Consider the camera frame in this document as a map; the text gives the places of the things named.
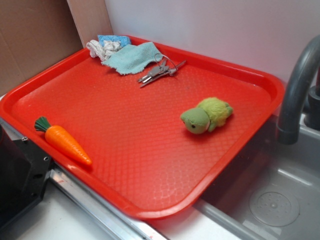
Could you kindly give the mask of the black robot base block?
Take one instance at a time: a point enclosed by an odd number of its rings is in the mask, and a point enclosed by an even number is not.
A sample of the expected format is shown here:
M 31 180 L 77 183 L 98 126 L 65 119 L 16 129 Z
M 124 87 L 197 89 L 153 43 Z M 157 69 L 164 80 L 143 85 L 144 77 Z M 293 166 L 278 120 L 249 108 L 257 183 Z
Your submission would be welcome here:
M 12 140 L 0 128 L 0 229 L 43 200 L 52 158 L 31 140 Z

